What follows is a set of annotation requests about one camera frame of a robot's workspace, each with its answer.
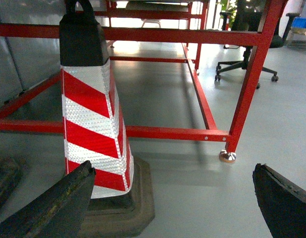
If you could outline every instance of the black cone top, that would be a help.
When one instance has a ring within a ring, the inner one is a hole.
[[[76,2],[82,13],[75,11]],[[59,45],[62,66],[102,66],[108,61],[104,32],[88,0],[67,1],[66,14],[59,23]]]

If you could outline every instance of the cone base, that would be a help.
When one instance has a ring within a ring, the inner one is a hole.
[[[150,166],[135,157],[130,192],[123,196],[92,199],[78,237],[138,236],[154,217]]]

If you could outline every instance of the red metal table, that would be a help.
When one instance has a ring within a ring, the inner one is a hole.
[[[263,63],[274,33],[275,26],[280,18],[287,0],[267,1],[258,32],[230,32],[230,31],[207,31],[207,30],[177,30],[177,29],[151,29],[151,28],[114,28],[104,27],[107,40],[111,41],[146,41],[146,42],[171,42],[171,43],[197,43],[197,44],[229,44],[253,46],[249,66],[242,85],[236,110],[229,131],[217,129],[205,93],[198,79],[195,64],[196,60],[187,58],[187,49],[183,44],[185,59],[148,59],[111,57],[112,60],[139,60],[186,63],[195,86],[199,105],[204,118],[205,129],[166,128],[147,126],[127,126],[129,137],[197,140],[197,141],[220,141],[226,142],[226,152],[235,152],[238,141],[255,93],[256,85],[263,67]],[[127,16],[116,9],[106,13],[107,16]],[[154,16],[153,12],[145,12],[146,18],[167,18],[164,12]],[[0,36],[25,37],[25,38],[58,38],[58,26],[55,25],[20,25],[1,24]],[[40,132],[40,133],[63,133],[62,122],[38,121],[38,120],[9,120],[5,119],[9,114],[16,111],[39,93],[43,92],[60,80],[59,75],[51,77],[42,84],[28,90],[19,98],[9,102],[0,109],[0,130]]]

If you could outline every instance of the gray floor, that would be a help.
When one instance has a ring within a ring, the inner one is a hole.
[[[196,47],[191,45],[190,53]],[[178,44],[116,42],[112,55],[181,57]],[[204,45],[200,81],[219,129],[228,130],[244,70],[223,73],[221,60],[240,59],[243,49]],[[202,128],[202,116],[188,68],[183,64],[112,62],[128,125]],[[262,73],[237,149],[237,162],[218,160],[218,142],[131,138],[134,156],[152,170],[156,218],[141,238],[270,238],[257,205],[252,171],[257,163],[273,169],[306,190],[306,49],[269,50],[265,66],[280,80]],[[60,120],[60,88],[55,85],[19,109],[13,118]],[[2,208],[0,221],[33,200],[62,177],[60,135],[0,133],[0,156],[24,158],[21,184]]]

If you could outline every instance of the blue box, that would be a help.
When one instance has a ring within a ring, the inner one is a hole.
[[[296,17],[292,24],[292,27],[299,27],[306,29],[306,18],[303,17]]]

